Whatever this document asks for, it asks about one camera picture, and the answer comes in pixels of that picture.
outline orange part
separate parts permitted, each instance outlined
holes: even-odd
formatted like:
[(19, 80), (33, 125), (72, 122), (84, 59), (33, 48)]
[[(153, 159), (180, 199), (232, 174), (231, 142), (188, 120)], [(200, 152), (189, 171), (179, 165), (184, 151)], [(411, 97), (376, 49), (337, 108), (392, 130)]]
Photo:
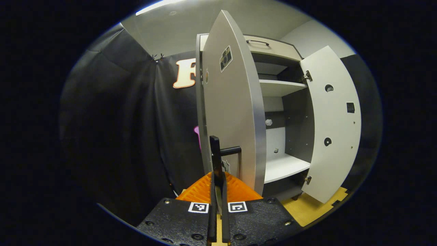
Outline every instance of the orange part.
[(252, 201), (263, 198), (237, 177), (227, 172), (225, 172), (225, 174), (228, 187), (228, 202)]
[(176, 200), (211, 203), (211, 172), (201, 177), (192, 184), (188, 189), (182, 192)]
[[(211, 174), (212, 172), (200, 178), (176, 199), (190, 202), (211, 203)], [(228, 187), (228, 202), (252, 201), (263, 198), (237, 177), (227, 172), (225, 172), (225, 175)]]

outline door hinge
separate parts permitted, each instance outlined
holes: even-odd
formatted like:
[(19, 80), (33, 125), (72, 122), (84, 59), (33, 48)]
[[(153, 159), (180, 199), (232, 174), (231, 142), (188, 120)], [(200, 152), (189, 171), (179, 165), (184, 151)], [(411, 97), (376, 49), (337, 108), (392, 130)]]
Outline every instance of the door hinge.
[(305, 178), (306, 184), (309, 184), (309, 182), (311, 182), (312, 177), (308, 176), (308, 178)]
[(306, 84), (306, 83), (307, 83), (307, 81), (306, 81), (307, 79), (309, 79), (309, 81), (312, 81), (312, 77), (311, 77), (311, 74), (309, 73), (309, 70), (306, 71), (305, 75), (302, 76), (302, 77), (298, 80), (298, 82), (299, 82), (299, 83)]

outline door handle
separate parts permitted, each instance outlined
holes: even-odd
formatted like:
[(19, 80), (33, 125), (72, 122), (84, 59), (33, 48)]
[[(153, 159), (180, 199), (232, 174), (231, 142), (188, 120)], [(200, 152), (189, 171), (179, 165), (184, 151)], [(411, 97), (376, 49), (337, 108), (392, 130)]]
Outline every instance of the door handle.
[(246, 43), (249, 43), (249, 42), (260, 42), (260, 43), (265, 43), (267, 46), (270, 45), (269, 43), (266, 43), (266, 42), (263, 42), (263, 41), (258, 41), (258, 40), (246, 40)]

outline white shelf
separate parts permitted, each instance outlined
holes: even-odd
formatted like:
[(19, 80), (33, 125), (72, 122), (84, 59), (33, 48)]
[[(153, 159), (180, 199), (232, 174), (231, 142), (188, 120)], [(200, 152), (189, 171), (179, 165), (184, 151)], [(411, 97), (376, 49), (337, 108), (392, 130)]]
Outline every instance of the white shelf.
[(285, 153), (277, 153), (274, 159), (266, 162), (264, 183), (280, 180), (307, 169), (309, 169), (308, 162)]
[(305, 84), (264, 79), (260, 79), (260, 85), (263, 97), (282, 97), (308, 87)]

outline open cabinet door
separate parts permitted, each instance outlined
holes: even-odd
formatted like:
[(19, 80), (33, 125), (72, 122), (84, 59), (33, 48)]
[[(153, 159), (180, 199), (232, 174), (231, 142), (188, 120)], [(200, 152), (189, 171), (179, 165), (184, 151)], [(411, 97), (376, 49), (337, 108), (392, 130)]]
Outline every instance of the open cabinet door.
[[(201, 63), (207, 132), (201, 137), (218, 137), (220, 148), (241, 146), (241, 160), (238, 155), (222, 159), (232, 175), (262, 194), (266, 127), (261, 87), (243, 33), (227, 11), (221, 11), (214, 22)], [(202, 142), (208, 142), (202, 152), (211, 156), (209, 139)]]
[(314, 150), (309, 183), (302, 190), (327, 202), (349, 173), (361, 136), (361, 110), (355, 85), (334, 51), (326, 46), (300, 62), (314, 108)]

